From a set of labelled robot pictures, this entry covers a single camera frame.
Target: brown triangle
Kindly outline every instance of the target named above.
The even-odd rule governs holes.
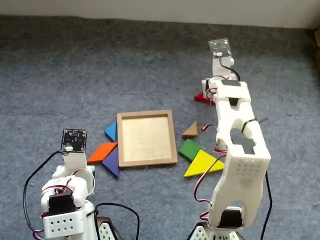
[[[182,137],[196,137],[198,136],[197,122],[191,124],[187,130],[182,134]]]

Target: gray carpet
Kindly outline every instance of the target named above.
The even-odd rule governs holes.
[[[230,25],[81,18],[0,18],[0,233],[1,239],[32,239],[23,215],[26,178],[60,147],[63,128],[88,129],[87,156],[108,142],[105,127],[119,112],[172,109],[176,144],[208,106],[193,101],[209,77],[208,40],[229,38],[234,68],[248,83],[271,153],[273,210],[265,239],[320,238],[320,84],[313,33]],[[215,111],[211,121],[217,124]],[[215,131],[196,139],[212,153]],[[62,158],[56,157],[28,188],[32,223],[40,220],[41,187]],[[207,205],[193,199],[198,177],[183,178],[189,162],[127,168],[115,179],[96,166],[93,203],[118,202],[141,218],[141,240],[186,239]],[[198,195],[211,198],[220,173],[210,174]],[[269,207],[267,190],[251,228],[260,239]],[[131,213],[105,207],[125,240],[134,239]]]

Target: circuit board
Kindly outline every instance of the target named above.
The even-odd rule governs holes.
[[[71,149],[73,153],[85,153],[87,143],[86,129],[63,129],[62,140],[61,140],[61,151]]]

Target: purple triangle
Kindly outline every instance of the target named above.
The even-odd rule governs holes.
[[[112,152],[105,157],[102,165],[109,169],[116,177],[119,177],[118,147],[113,149]]]

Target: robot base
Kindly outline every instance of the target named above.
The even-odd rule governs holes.
[[[214,232],[207,222],[198,222],[187,240],[245,240],[238,232],[220,231]]]

